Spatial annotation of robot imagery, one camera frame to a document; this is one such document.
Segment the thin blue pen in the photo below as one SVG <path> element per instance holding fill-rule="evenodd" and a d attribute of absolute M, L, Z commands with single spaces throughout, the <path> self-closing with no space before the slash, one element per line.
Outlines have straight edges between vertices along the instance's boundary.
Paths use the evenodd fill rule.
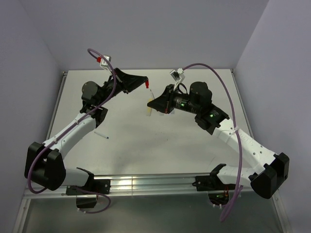
<path fill-rule="evenodd" d="M 101 136 L 101 137 L 103 137 L 103 138 L 109 139 L 109 136 L 106 136 L 103 133 L 100 133 L 100 132 L 94 132 L 94 133 L 99 135 L 99 136 Z"/>

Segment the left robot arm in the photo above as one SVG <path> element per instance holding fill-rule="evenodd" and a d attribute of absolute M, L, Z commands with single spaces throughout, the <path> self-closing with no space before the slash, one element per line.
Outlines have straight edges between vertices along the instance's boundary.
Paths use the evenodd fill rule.
<path fill-rule="evenodd" d="M 24 176 L 32 193 L 31 183 L 54 191 L 63 185 L 76 186 L 82 193 L 94 190 L 94 174 L 82 169 L 69 169 L 64 165 L 68 152 L 88 133 L 100 126 L 108 112 L 103 105 L 120 92 L 129 94 L 148 82 L 146 76 L 131 75 L 115 68 L 108 81 L 99 86 L 88 81 L 82 86 L 82 109 L 75 119 L 55 136 L 43 143 L 33 142 L 27 151 Z"/>

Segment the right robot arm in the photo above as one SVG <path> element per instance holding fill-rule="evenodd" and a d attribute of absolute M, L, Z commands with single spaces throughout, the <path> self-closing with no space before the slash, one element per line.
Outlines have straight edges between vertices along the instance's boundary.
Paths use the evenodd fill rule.
<path fill-rule="evenodd" d="M 250 168 L 217 165 L 208 175 L 197 176 L 192 184 L 197 191 L 234 190 L 236 184 L 252 188 L 264 199 L 270 199 L 288 178 L 289 157 L 265 148 L 234 125 L 227 113 L 212 103 L 212 92 L 205 82 L 194 82 L 187 94 L 179 93 L 174 85 L 147 104 L 169 114 L 175 109 L 195 115 L 195 122 L 204 131 L 220 139 L 239 154 Z"/>

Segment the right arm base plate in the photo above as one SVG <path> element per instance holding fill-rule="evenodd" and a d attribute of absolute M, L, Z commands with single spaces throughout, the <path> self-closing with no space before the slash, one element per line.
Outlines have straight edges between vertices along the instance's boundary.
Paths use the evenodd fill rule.
<path fill-rule="evenodd" d="M 192 186 L 196 188 L 198 192 L 201 191 L 226 191 L 234 190 L 235 184 L 224 184 L 217 176 L 195 176 L 195 181 Z"/>

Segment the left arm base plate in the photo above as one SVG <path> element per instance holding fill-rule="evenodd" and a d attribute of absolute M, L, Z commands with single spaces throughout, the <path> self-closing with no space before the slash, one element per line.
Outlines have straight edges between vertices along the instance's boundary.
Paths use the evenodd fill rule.
<path fill-rule="evenodd" d="M 110 185 L 111 180 L 110 179 L 95 179 L 90 182 L 87 182 L 85 186 L 82 187 L 67 187 L 66 189 L 66 195 L 68 196 L 77 196 L 77 195 L 94 195 L 95 193 L 97 195 L 107 195 L 110 192 Z"/>

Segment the yellow highlighter marker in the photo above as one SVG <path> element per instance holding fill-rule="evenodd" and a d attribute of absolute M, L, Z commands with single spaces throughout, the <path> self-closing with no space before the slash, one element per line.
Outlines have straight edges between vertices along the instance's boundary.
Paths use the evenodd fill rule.
<path fill-rule="evenodd" d="M 152 113 L 152 108 L 147 107 L 146 116 L 150 117 L 150 116 L 151 116 L 151 113 Z"/>

